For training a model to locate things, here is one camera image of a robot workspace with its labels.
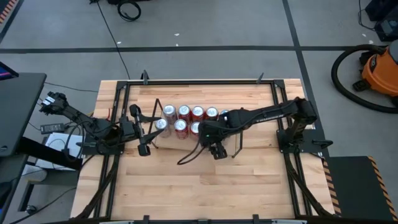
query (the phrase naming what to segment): concrete floor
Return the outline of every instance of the concrete floor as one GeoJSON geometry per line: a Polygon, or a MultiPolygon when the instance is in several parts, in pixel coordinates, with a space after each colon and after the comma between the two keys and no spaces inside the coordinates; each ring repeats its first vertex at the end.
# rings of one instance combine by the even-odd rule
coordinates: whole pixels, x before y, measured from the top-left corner
{"type": "MultiPolygon", "coordinates": [[[[363,7],[369,1],[362,1],[363,7]]],[[[385,44],[377,35],[358,25],[357,0],[153,0],[140,2],[142,17],[137,22],[119,18],[116,8],[100,2],[110,29],[120,47],[148,47],[150,52],[123,52],[131,78],[139,78],[146,69],[156,78],[301,78],[307,93],[313,92],[327,139],[335,143],[331,156],[373,156],[379,166],[391,199],[398,208],[398,139],[393,114],[362,108],[341,96],[330,80],[330,69],[341,53],[325,48],[302,52],[299,63],[293,47],[348,46],[385,44]],[[292,23],[286,14],[290,8],[297,40],[292,39],[292,23]],[[184,46],[243,46],[240,50],[176,51],[184,46]],[[245,50],[245,46],[291,46],[281,50],[245,50]]],[[[366,15],[365,24],[371,24],[366,15]]],[[[114,47],[96,4],[82,0],[25,0],[0,43],[4,49],[22,49],[27,54],[0,54],[0,61],[18,72],[43,72],[47,81],[61,85],[97,90],[101,80],[126,79],[117,53],[101,52],[114,47]],[[81,48],[98,48],[87,53],[81,48]],[[55,49],[53,53],[46,49],[55,49]],[[57,53],[74,49],[78,53],[57,53]]],[[[341,79],[348,85],[358,75],[357,57],[342,64],[341,79]]],[[[48,91],[64,92],[71,105],[84,112],[95,107],[95,93],[80,93],[46,85],[48,91]]],[[[385,102],[365,93],[365,98],[385,102]]],[[[45,116],[34,111],[30,122],[64,122],[60,116],[45,116]]],[[[40,133],[28,126],[25,136],[41,141],[40,133]]],[[[65,187],[38,187],[42,198],[32,198],[38,207],[47,199],[65,191],[65,187]]],[[[69,217],[73,192],[69,196],[23,223],[41,223],[51,214],[58,220],[69,217]]],[[[10,209],[6,222],[23,216],[10,209]]]]}

